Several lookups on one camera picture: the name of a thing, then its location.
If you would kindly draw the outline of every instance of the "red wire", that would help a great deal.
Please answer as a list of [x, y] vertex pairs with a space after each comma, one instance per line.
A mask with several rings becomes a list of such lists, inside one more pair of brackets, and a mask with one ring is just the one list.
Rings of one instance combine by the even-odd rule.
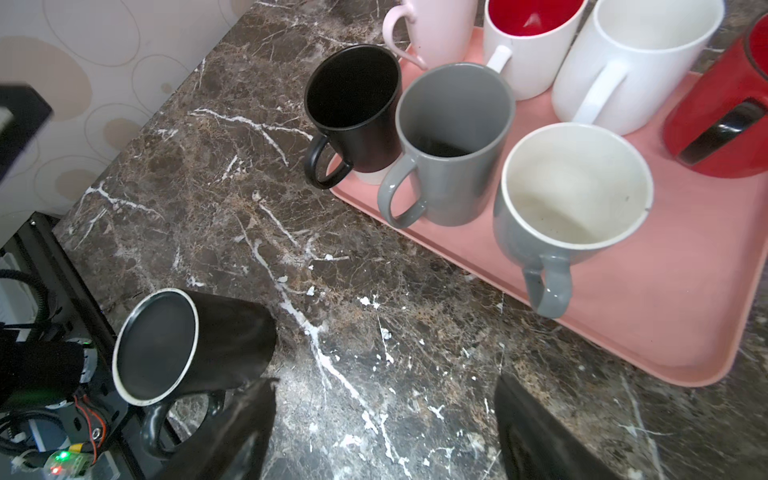
[[91, 465], [94, 465], [96, 463], [96, 458], [98, 457], [98, 449], [96, 448], [96, 442], [94, 442], [94, 438], [93, 438], [94, 430], [93, 430], [93, 427], [91, 427], [91, 418], [88, 417], [88, 414], [86, 413], [86, 411], [78, 403], [78, 397], [76, 396], [73, 396], [73, 397], [74, 397], [74, 406], [82, 412], [83, 416], [85, 417], [85, 421], [88, 423], [88, 440], [91, 441], [91, 446], [93, 446], [94, 448], [94, 461], [93, 463], [91, 463]]
[[[88, 403], [90, 403], [91, 405], [93, 405], [93, 402], [91, 401], [91, 399], [89, 399], [89, 398], [88, 398], [88, 395], [83, 395], [83, 403], [85, 404], [85, 402], [88, 402]], [[96, 417], [96, 419], [99, 421], [99, 423], [101, 423], [101, 437], [99, 438], [99, 441], [98, 441], [98, 446], [99, 446], [99, 448], [101, 448], [101, 446], [104, 444], [104, 439], [107, 437], [107, 424], [104, 422], [104, 419], [101, 417], [101, 415], [99, 415], [98, 413], [96, 413], [96, 412], [95, 412], [95, 411], [94, 411], [94, 410], [93, 410], [91, 407], [89, 407], [87, 404], [85, 404], [85, 408], [86, 408], [86, 409], [88, 409], [88, 411], [89, 411], [89, 412], [90, 412], [90, 413], [91, 413], [91, 414], [92, 414], [94, 417]]]

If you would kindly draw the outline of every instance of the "pink tray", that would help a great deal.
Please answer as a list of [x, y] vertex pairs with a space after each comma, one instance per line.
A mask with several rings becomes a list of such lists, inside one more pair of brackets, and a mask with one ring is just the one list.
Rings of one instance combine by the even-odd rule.
[[[467, 61], [482, 62], [482, 30], [475, 29]], [[407, 88], [422, 72], [402, 62]], [[671, 108], [697, 80], [689, 74], [653, 120], [627, 139], [645, 156], [656, 199], [645, 224], [628, 240], [573, 266], [574, 295], [559, 323], [646, 372], [680, 386], [705, 386], [733, 365], [768, 253], [768, 174], [724, 180], [696, 174], [672, 161], [660, 139]], [[558, 122], [550, 93], [518, 102], [503, 159], [527, 133]], [[332, 167], [339, 161], [334, 157]], [[393, 203], [412, 204], [410, 179]], [[331, 191], [384, 222], [378, 187], [349, 175]], [[500, 251], [492, 206], [462, 227], [420, 219], [406, 237], [528, 303], [520, 268]]]

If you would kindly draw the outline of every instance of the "pink mug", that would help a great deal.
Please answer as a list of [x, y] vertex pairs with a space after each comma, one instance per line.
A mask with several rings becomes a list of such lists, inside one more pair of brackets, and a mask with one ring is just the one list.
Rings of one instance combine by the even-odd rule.
[[[422, 70], [461, 61], [469, 48], [477, 6], [478, 0], [402, 0], [384, 17], [384, 43]], [[414, 55], [392, 40], [395, 23], [403, 17]]]

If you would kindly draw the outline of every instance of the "white mug handle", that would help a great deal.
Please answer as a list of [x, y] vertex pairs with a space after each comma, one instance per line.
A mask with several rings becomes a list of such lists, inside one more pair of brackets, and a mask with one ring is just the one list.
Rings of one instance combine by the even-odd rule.
[[624, 81], [628, 73], [629, 65], [623, 61], [614, 60], [605, 65], [571, 121], [579, 124], [593, 124], [616, 87]]
[[493, 51], [493, 55], [491, 55], [491, 58], [488, 60], [488, 63], [485, 64], [485, 66], [492, 69], [496, 73], [501, 73], [502, 69], [505, 65], [507, 65], [507, 62], [510, 58], [512, 58], [512, 49], [505, 47], [504, 45], [499, 45]]
[[403, 2], [402, 5], [397, 5], [387, 12], [384, 17], [384, 24], [382, 25], [382, 36], [384, 37], [384, 43], [389, 50], [394, 51], [398, 56], [403, 57], [405, 60], [410, 61], [422, 70], [427, 69], [427, 64], [424, 59], [416, 55], [415, 57], [410, 53], [400, 50], [395, 45], [395, 41], [392, 38], [392, 33], [395, 30], [395, 23], [401, 18], [405, 17], [407, 22], [416, 22], [416, 13], [413, 11], [413, 7], [408, 2]]

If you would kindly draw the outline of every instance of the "gray mug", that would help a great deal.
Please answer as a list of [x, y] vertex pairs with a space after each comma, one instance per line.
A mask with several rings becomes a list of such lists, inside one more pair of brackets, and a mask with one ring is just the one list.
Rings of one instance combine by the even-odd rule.
[[[384, 178], [377, 198], [387, 223], [402, 229], [424, 216], [456, 227], [483, 211], [515, 116], [512, 90], [494, 69], [503, 67], [503, 61], [435, 68], [402, 95], [395, 125], [403, 155]], [[392, 199], [411, 173], [418, 200], [395, 217]]]
[[493, 233], [522, 267], [531, 307], [556, 319], [573, 294], [571, 265], [637, 231], [653, 202], [654, 180], [632, 144], [595, 125], [552, 124], [509, 152]]

